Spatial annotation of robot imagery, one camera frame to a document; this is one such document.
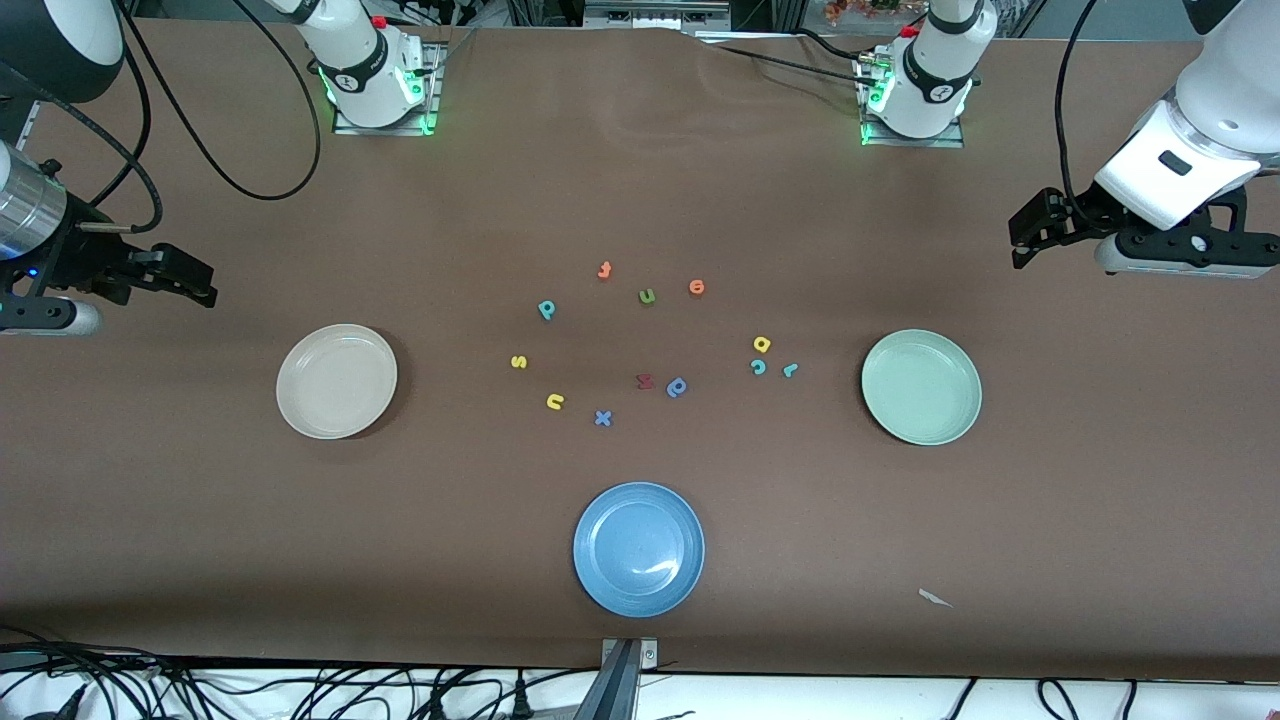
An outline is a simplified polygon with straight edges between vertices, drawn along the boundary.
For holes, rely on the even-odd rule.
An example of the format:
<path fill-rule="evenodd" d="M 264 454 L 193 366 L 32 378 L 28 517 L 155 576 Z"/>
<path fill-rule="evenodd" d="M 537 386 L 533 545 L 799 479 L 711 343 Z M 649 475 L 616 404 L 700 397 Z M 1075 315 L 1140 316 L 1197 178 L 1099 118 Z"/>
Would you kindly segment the beige round plate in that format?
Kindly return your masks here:
<path fill-rule="evenodd" d="M 276 374 L 284 421 L 314 439 L 346 439 L 388 410 L 399 379 L 396 352 L 365 325 L 334 324 L 303 337 Z"/>

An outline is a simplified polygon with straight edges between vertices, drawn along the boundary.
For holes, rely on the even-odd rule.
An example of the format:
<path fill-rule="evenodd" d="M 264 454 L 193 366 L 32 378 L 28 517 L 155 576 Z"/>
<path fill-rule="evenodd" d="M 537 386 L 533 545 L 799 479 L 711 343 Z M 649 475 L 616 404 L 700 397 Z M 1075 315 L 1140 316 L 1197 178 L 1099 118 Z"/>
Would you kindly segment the green round plate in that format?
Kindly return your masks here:
<path fill-rule="evenodd" d="M 977 365 L 957 343 L 924 329 L 878 340 L 860 374 L 867 410 L 891 436 L 916 446 L 941 446 L 977 423 L 983 387 Z"/>

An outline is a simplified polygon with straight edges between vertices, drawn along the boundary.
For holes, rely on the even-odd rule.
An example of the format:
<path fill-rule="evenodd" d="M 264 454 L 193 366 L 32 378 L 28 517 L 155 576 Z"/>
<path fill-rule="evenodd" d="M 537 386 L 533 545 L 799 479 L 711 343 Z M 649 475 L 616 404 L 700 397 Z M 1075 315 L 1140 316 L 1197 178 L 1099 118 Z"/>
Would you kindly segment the brown table cover sheet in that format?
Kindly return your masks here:
<path fill-rule="evenodd" d="M 932 150 L 861 146 L 835 81 L 672 31 L 460 37 L 434 136 L 328 136 L 284 202 L 156 109 L 142 245 L 214 266 L 218 305 L 138 292 L 92 337 L 0 338 L 0 623 L 252 659 L 589 666 L 648 635 L 678 671 L 1280 682 L 1280 269 L 1108 277 L 1087 243 L 1012 268 L 1009 218 L 1057 181 L 1059 44 L 995 44 L 964 149 Z M 314 439 L 276 374 L 334 324 L 399 379 Z M 951 443 L 863 401 L 902 329 L 979 372 Z M 572 556 L 637 480 L 707 541 L 645 619 Z"/>

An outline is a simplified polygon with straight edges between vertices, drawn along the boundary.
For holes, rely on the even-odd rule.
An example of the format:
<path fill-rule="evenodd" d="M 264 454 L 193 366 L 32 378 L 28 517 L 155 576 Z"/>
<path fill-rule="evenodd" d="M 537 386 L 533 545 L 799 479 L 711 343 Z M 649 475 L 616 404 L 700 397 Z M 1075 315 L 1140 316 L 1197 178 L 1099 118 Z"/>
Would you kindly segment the orange artificial flowers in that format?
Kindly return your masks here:
<path fill-rule="evenodd" d="M 929 0 L 822 0 L 832 27 L 905 26 L 927 13 Z"/>

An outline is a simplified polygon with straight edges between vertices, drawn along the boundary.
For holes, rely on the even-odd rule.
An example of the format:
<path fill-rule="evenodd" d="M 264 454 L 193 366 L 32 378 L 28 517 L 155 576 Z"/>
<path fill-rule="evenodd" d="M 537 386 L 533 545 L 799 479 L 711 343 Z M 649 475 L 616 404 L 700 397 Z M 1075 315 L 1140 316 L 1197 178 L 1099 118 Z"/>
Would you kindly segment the grey power strip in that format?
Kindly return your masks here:
<path fill-rule="evenodd" d="M 730 0 L 582 0 L 582 27 L 728 32 Z"/>

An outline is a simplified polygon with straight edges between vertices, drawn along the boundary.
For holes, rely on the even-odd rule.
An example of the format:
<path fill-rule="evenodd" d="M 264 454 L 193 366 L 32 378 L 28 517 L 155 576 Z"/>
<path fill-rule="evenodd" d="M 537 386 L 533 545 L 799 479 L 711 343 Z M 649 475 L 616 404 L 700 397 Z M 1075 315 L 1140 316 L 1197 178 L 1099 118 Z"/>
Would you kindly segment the blue round plate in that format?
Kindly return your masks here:
<path fill-rule="evenodd" d="M 637 480 L 604 489 L 585 507 L 572 556 L 580 585 L 602 609 L 621 618 L 657 618 L 696 588 L 707 541 L 681 495 Z"/>

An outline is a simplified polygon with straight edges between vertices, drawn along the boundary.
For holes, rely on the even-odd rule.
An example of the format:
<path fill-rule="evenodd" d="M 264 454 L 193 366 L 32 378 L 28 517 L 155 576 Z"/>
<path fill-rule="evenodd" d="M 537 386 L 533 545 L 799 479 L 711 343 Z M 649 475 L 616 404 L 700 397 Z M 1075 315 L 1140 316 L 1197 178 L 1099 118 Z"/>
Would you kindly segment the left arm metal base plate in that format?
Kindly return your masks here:
<path fill-rule="evenodd" d="M 861 53 L 856 60 L 851 61 L 851 67 L 858 79 L 870 81 L 869 85 L 861 85 L 858 90 L 861 145 L 924 149 L 964 147 L 963 127 L 959 119 L 959 113 L 965 108 L 964 102 L 960 102 L 948 126 L 940 135 L 929 138 L 908 137 L 891 129 L 884 119 L 874 113 L 876 105 L 882 104 L 884 95 L 893 86 L 893 73 L 890 69 L 888 56 L 878 53 Z"/>

